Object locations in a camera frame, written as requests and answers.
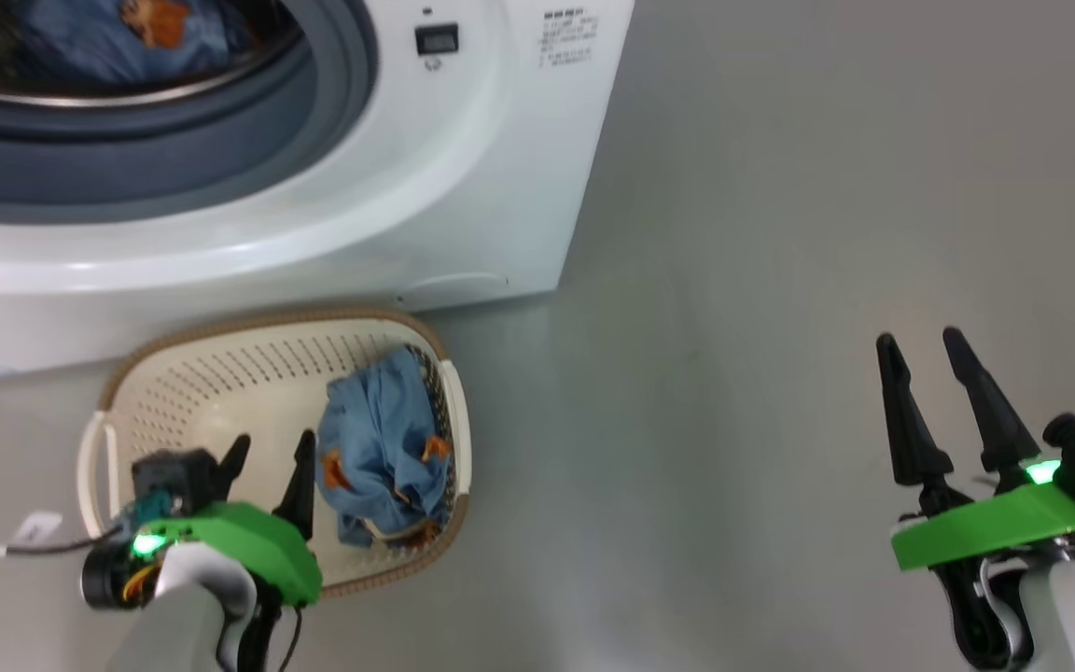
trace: blue cloth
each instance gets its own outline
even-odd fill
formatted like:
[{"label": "blue cloth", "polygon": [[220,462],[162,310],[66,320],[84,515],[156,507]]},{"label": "blue cloth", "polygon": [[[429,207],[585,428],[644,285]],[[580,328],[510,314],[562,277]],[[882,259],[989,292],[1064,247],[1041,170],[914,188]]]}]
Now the blue cloth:
[{"label": "blue cloth", "polygon": [[[450,458],[421,461],[436,433],[421,362],[405,348],[370,369],[334,380],[326,392],[329,404],[317,427],[317,489],[340,513],[338,539],[344,544],[371,545],[370,520],[385,535],[404,533],[426,518],[444,521]],[[322,458],[340,452],[350,489],[328,488]],[[408,503],[393,492],[400,490]]]},{"label": "blue cloth", "polygon": [[174,1],[191,12],[175,49],[148,49],[119,17],[124,0],[20,0],[16,12],[43,74],[77,84],[155,84],[227,68],[250,49],[246,18],[230,0]]}]

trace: laundry basket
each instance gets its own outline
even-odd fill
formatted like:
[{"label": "laundry basket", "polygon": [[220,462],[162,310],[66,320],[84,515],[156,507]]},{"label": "laundry basket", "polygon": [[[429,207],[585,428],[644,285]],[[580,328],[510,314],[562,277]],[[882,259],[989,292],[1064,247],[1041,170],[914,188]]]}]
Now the laundry basket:
[{"label": "laundry basket", "polygon": [[[338,515],[315,492],[310,547],[321,567],[322,596],[396,582],[426,569],[459,533],[471,492],[471,435],[459,373],[426,325],[387,311],[317,311],[217,325],[149,343],[106,384],[82,435],[77,501],[89,534],[101,534],[133,499],[131,464],[160,448],[204,447],[218,459],[240,434],[252,451],[230,498],[271,511],[293,473],[293,448],[317,429],[326,384],[405,345],[419,354],[436,425],[454,447],[449,521],[421,548],[338,541]],[[110,515],[99,513],[98,460],[106,456]]]}]

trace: basket handle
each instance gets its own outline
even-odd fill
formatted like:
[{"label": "basket handle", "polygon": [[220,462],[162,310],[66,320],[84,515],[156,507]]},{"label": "basket handle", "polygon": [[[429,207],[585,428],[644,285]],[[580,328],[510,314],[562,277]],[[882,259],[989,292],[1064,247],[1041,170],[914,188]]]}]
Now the basket handle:
[{"label": "basket handle", "polygon": [[106,438],[106,464],[109,469],[108,491],[112,514],[118,511],[118,437],[115,427],[106,421],[106,412],[94,413],[85,431],[82,431],[82,446],[77,451],[77,506],[82,510],[82,523],[90,537],[102,534],[105,525],[98,514],[98,445],[99,438]]},{"label": "basket handle", "polygon": [[459,370],[449,360],[442,360],[442,392],[450,412],[450,439],[456,445],[456,480],[459,494],[471,492],[471,418],[467,415]]}]

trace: green led light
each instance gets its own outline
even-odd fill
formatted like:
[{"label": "green led light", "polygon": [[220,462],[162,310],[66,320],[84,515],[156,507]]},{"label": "green led light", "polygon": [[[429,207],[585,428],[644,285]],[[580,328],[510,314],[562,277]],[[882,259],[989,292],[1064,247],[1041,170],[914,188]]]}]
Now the green led light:
[{"label": "green led light", "polygon": [[1057,469],[1059,469],[1058,459],[1044,460],[1044,462],[1028,464],[1028,476],[1031,476],[1036,485],[1050,484]]},{"label": "green led light", "polygon": [[137,534],[135,541],[131,542],[131,552],[140,556],[152,555],[166,545],[166,541],[160,534]]}]

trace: floor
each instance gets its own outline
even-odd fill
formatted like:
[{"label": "floor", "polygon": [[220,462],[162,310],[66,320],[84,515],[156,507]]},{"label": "floor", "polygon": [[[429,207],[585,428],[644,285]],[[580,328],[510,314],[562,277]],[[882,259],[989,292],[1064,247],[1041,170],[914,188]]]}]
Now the floor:
[{"label": "floor", "polygon": [[[427,319],[470,397],[465,528],[309,612],[290,669],[963,669],[888,545],[916,492],[874,338],[970,494],[945,324],[1033,433],[1075,410],[1075,3],[639,0],[562,288]],[[0,539],[75,511],[108,370],[0,382]],[[131,617],[77,567],[0,562],[0,669],[102,668]]]}]

